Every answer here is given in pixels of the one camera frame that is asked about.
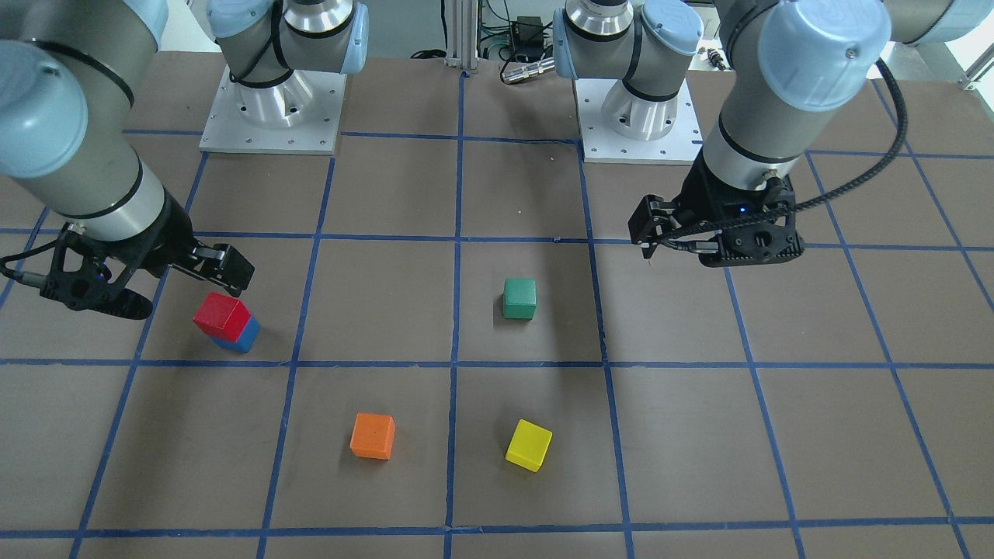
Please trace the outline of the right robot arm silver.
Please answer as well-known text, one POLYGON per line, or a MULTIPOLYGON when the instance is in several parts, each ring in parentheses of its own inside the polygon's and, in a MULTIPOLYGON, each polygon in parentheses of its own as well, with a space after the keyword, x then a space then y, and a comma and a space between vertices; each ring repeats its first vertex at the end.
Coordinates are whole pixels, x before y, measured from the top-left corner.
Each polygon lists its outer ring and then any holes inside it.
MULTIPOLYGON (((228 75, 202 148, 329 153, 346 75, 368 54, 359 1, 210 1, 228 75)), ((2 174, 64 218, 46 273, 2 273, 72 311, 142 321, 152 303, 127 289, 138 270, 177 269, 241 296, 253 265, 233 245, 194 236, 183 205, 122 131, 162 46, 164 1, 2 3, 2 174)))

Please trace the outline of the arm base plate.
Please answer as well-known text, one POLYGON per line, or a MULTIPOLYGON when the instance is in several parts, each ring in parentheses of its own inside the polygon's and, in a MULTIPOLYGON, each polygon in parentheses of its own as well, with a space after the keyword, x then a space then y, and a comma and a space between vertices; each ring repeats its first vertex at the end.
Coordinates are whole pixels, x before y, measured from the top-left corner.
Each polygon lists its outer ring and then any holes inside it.
POLYGON ((689 165, 703 137, 686 82, 668 102, 632 98, 618 79, 575 81, 586 161, 689 165))
POLYGON ((346 82, 338 73, 279 70, 242 84, 226 71, 200 148, 231 155, 333 155, 346 82))

